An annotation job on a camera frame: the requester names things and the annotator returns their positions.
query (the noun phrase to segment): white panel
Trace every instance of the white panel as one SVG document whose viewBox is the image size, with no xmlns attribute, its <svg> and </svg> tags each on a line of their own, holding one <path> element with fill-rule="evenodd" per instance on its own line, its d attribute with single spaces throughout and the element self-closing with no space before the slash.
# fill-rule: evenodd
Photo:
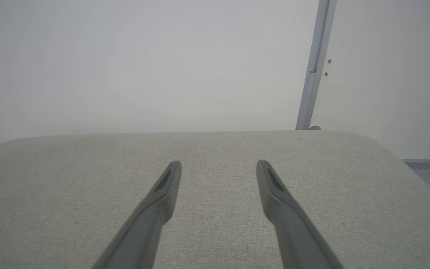
<svg viewBox="0 0 430 269">
<path fill-rule="evenodd" d="M 430 1 L 339 0 L 311 124 L 430 159 Z"/>
<path fill-rule="evenodd" d="M 0 0 L 0 142 L 294 129 L 317 6 Z"/>
</svg>

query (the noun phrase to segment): white wall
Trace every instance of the white wall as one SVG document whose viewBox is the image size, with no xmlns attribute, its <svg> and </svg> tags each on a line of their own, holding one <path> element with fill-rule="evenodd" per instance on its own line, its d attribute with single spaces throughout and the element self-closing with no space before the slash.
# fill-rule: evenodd
<svg viewBox="0 0 430 269">
<path fill-rule="evenodd" d="M 317 6 L 0 0 L 0 142 L 294 129 Z"/>
<path fill-rule="evenodd" d="M 312 124 L 430 159 L 430 1 L 338 0 Z"/>
</svg>

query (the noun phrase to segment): wall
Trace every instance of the wall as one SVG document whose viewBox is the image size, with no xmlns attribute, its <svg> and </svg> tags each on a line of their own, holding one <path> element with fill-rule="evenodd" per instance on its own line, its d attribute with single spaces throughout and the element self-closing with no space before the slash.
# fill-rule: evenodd
<svg viewBox="0 0 430 269">
<path fill-rule="evenodd" d="M 338 0 L 312 124 L 430 159 L 430 1 Z"/>
<path fill-rule="evenodd" d="M 0 142 L 294 129 L 317 6 L 0 0 Z"/>
</svg>

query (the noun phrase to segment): gray fabric surface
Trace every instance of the gray fabric surface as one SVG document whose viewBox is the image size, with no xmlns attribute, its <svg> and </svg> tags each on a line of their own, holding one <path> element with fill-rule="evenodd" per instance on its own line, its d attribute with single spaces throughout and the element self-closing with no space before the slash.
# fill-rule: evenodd
<svg viewBox="0 0 430 269">
<path fill-rule="evenodd" d="M 430 268 L 430 188 L 379 143 L 326 131 L 53 136 L 0 143 L 0 268 L 89 268 L 172 160 L 155 268 L 281 268 L 268 160 L 347 268 Z"/>
</svg>

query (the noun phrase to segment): gray vertical post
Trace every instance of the gray vertical post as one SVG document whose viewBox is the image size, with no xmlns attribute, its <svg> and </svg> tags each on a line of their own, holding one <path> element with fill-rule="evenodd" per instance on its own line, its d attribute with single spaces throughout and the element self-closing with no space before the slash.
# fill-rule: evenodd
<svg viewBox="0 0 430 269">
<path fill-rule="evenodd" d="M 336 0 L 320 0 L 316 22 L 314 24 L 313 42 L 309 53 L 308 68 L 306 70 L 300 112 L 296 122 L 297 130 L 309 129 L 313 115 L 314 102 L 318 94 L 324 59 L 328 50 L 328 41 L 333 25 Z"/>
</svg>

